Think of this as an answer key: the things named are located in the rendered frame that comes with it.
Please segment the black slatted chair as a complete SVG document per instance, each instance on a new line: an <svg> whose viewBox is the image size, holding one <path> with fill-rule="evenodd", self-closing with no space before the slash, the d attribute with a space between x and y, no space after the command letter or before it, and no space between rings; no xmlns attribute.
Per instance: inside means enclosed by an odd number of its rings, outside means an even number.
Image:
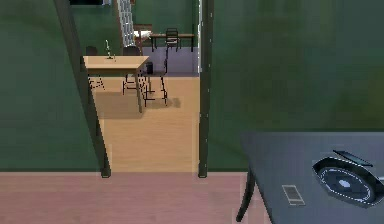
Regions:
<svg viewBox="0 0 384 224"><path fill-rule="evenodd" d="M179 32L177 28L167 28L166 29L166 40L165 44L167 48L173 48L179 49Z"/></svg>

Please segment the dark wooden desk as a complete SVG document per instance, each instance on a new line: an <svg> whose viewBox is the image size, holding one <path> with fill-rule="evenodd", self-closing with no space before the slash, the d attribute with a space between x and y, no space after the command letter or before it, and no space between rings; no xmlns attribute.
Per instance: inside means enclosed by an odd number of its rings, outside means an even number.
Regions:
<svg viewBox="0 0 384 224"><path fill-rule="evenodd" d="M151 50L154 51L157 48L157 40L158 39L167 39L167 38L178 38L179 40L182 39L189 39L190 40L190 51L194 51L194 40L196 39L194 34L178 34L178 35L167 35L165 33L152 33L149 36L149 39L151 41Z"/></svg>

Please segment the light wooden table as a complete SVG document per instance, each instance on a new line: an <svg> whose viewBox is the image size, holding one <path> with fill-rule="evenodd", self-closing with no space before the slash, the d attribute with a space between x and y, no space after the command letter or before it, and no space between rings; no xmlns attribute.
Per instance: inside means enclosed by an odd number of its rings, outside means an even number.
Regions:
<svg viewBox="0 0 384 224"><path fill-rule="evenodd" d="M149 59L148 56L84 56L87 74L132 75L135 79L138 111L143 112L138 76Z"/></svg>

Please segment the white lattice shelf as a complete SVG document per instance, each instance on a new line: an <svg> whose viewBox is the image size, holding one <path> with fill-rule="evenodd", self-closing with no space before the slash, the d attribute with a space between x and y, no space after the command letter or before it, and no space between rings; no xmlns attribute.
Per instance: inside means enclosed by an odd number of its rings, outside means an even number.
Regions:
<svg viewBox="0 0 384 224"><path fill-rule="evenodd" d="M123 46L134 46L134 28L130 0L117 0L117 8Z"/></svg>

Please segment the dark grey table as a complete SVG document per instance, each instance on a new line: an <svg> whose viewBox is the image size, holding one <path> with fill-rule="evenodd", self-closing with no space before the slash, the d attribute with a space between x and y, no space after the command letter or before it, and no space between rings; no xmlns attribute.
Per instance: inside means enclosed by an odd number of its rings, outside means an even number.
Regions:
<svg viewBox="0 0 384 224"><path fill-rule="evenodd" d="M384 224L384 200L362 208L331 197L312 166L325 157L362 165L384 182L383 132L246 132L241 137L248 160L241 221L255 189L271 224ZM283 185L295 185L305 205L291 206Z"/></svg>

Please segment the grey flat remote control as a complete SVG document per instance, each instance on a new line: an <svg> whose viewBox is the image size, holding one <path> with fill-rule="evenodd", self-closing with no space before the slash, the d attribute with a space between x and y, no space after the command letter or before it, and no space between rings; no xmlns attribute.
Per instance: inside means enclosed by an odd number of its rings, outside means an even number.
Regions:
<svg viewBox="0 0 384 224"><path fill-rule="evenodd" d="M283 185L283 191L291 206L304 206L305 202L295 185Z"/></svg>

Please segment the black round dish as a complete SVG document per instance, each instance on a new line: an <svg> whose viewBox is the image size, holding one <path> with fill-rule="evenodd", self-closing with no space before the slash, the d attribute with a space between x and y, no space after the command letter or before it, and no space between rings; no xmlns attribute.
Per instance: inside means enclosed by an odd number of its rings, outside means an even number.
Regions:
<svg viewBox="0 0 384 224"><path fill-rule="evenodd" d="M384 200L384 182L357 163L325 157L312 170L319 184L331 197L362 208Z"/></svg>

